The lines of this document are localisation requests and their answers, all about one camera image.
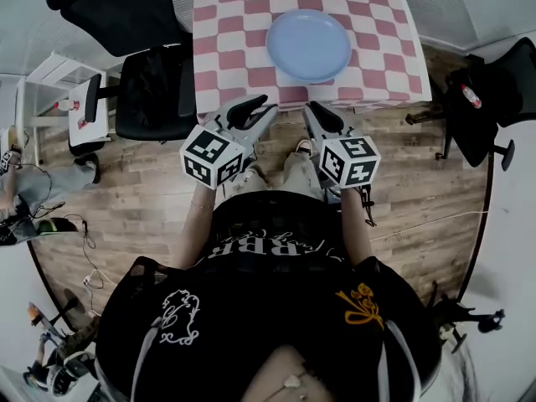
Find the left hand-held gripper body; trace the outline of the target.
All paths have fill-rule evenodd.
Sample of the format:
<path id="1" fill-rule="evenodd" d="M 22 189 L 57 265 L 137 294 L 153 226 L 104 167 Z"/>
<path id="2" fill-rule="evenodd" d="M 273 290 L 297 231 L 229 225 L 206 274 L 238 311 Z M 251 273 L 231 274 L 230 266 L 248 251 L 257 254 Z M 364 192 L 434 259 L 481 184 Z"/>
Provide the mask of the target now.
<path id="1" fill-rule="evenodd" d="M 221 116 L 197 125 L 180 148 L 183 172 L 212 190 L 233 181 L 252 161 L 253 125 L 228 128 Z"/>

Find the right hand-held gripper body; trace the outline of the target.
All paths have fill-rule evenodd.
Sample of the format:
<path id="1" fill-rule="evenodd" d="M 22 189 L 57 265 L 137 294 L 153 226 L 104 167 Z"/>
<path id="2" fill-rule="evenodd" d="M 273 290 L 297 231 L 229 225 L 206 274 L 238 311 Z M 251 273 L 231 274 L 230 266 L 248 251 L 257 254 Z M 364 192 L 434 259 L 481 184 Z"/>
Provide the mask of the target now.
<path id="1" fill-rule="evenodd" d="M 381 155 L 370 136 L 354 128 L 339 132 L 311 129 L 319 151 L 315 163 L 322 188 L 357 188 L 371 184 Z"/>

